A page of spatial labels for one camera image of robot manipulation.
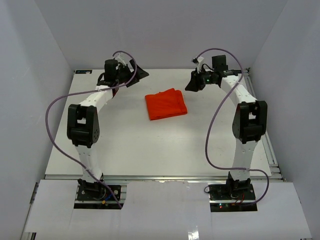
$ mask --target white panel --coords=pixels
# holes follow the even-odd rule
[[[253,185],[257,196],[266,187],[265,182]],[[311,237],[292,183],[272,182],[266,197],[258,203],[257,212],[210,213],[209,198],[203,192],[205,186],[205,183],[173,181],[131,182],[122,210],[74,209],[68,230],[52,231],[59,223],[48,222],[51,227],[41,229],[36,240],[298,240]]]
[[[261,196],[266,183],[254,182],[256,196]],[[272,182],[265,198],[254,212],[213,212],[214,240],[298,240],[311,234],[293,183]]]
[[[55,188],[61,188],[57,180],[41,182],[51,182]],[[212,224],[209,198],[203,191],[205,186],[205,183],[173,181],[130,182],[121,210],[73,209],[72,206],[72,217],[62,229],[59,222],[43,215],[42,220],[47,220],[44,224],[50,228],[41,224],[34,226],[36,239],[209,240]],[[64,207],[69,200],[62,199],[63,195],[59,197],[57,201],[63,205],[60,209],[69,212],[70,209]],[[37,195],[37,199],[34,205],[47,203],[43,194]],[[47,209],[52,211],[47,214],[56,214],[55,209]]]
[[[290,0],[252,67],[268,103],[268,133],[284,177],[294,183],[312,237],[320,239],[320,1]]]
[[[69,229],[74,210],[76,180],[41,180],[25,231],[63,231]]]
[[[0,1],[0,239],[20,239],[51,152],[45,112],[72,71],[34,0]],[[64,102],[52,109],[56,133]]]
[[[230,50],[251,67],[287,2],[35,1],[74,69],[101,69],[118,49],[130,51],[144,68],[191,68],[191,58],[212,47]],[[228,64],[238,67],[231,58]]]
[[[101,70],[75,74],[70,92],[94,89]],[[211,167],[205,157],[205,139],[212,116],[226,93],[217,85],[189,92],[188,69],[150,69],[150,76],[129,88],[122,88],[99,112],[100,138],[96,143],[104,175],[131,176],[227,176],[228,171]],[[145,95],[169,88],[182,90],[188,114],[150,121]],[[67,99],[56,142],[78,158],[67,138],[67,112],[70,104],[80,103],[86,95]],[[236,149],[232,122],[236,107],[228,99],[213,124],[209,156],[221,167],[231,167]],[[255,148],[252,168],[271,174],[262,142]],[[82,175],[81,167],[52,149],[47,175]],[[260,172],[250,172],[261,176]]]

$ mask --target white wall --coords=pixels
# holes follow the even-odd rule
[[[101,69],[119,49],[132,53],[143,68],[193,68],[191,58],[212,47],[230,50],[251,67],[287,2],[35,1],[73,69]],[[231,58],[228,63],[238,67]]]
[[[0,32],[0,239],[17,240],[51,152],[45,111],[72,70],[34,0],[0,1]],[[52,110],[54,132],[63,104]]]
[[[320,239],[320,1],[289,0],[252,67],[268,103],[267,130],[293,181],[313,239]]]

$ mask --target white table surface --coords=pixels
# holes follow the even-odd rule
[[[147,69],[150,74],[139,83],[121,88],[99,112],[100,138],[96,143],[100,167],[109,176],[227,176],[228,172],[211,167],[205,158],[205,138],[209,123],[225,92],[216,85],[189,92],[191,69]],[[103,70],[75,74],[70,93],[92,90]],[[181,90],[187,115],[150,121],[145,95],[170,88]],[[67,138],[67,113],[70,104],[78,104],[86,95],[68,97],[59,124],[56,143],[68,154],[79,158]],[[235,106],[228,99],[213,124],[209,140],[211,161],[231,167],[236,140],[232,133]],[[251,168],[271,175],[265,149],[260,141],[254,151]],[[46,175],[82,175],[79,165],[52,149]],[[251,172],[251,176],[261,176]]]
[[[261,196],[265,182],[253,182]],[[206,183],[133,181],[122,210],[73,209],[76,180],[41,180],[26,232],[36,240],[311,238],[295,187],[271,182],[253,212],[210,212]]]

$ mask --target cable connector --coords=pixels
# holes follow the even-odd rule
[[[198,62],[198,58],[197,58],[197,57],[192,58],[191,62],[193,62],[194,64],[198,64],[198,63],[199,63],[199,62]]]
[[[112,194],[110,194],[109,196],[107,196],[103,201],[102,204],[106,204],[107,200],[109,200],[111,198]]]
[[[117,60],[119,63],[121,63],[123,66],[126,66],[126,62],[123,58],[123,54],[119,53],[117,56],[115,56],[113,59]]]

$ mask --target folded red towel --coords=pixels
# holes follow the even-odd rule
[[[174,88],[146,95],[145,101],[150,120],[165,119],[188,113],[182,92]]]

